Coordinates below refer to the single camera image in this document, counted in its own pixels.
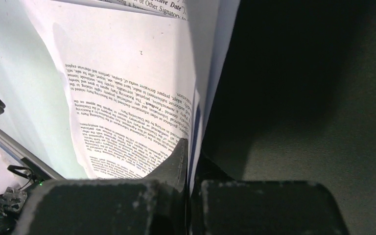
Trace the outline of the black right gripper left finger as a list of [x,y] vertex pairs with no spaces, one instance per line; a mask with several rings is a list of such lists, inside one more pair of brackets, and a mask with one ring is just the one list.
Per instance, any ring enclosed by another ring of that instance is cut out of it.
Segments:
[[188,140],[137,180],[52,180],[33,190],[16,235],[185,235]]

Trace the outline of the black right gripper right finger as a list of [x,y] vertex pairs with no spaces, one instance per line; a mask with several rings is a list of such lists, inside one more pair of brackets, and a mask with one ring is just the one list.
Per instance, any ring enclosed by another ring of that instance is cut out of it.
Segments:
[[189,161],[192,235],[346,235],[330,191],[312,181],[238,181],[209,158]]

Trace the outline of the large printed paper sheet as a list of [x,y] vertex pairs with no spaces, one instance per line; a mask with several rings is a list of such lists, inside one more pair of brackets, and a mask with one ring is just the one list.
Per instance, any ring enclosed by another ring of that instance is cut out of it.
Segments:
[[186,21],[23,0],[64,83],[89,178],[142,178],[191,136],[195,65]]

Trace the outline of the red and black folder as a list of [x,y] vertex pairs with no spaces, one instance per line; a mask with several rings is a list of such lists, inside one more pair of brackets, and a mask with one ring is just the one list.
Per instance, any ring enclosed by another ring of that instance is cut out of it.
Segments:
[[202,152],[242,180],[311,180],[376,235],[376,0],[243,0]]

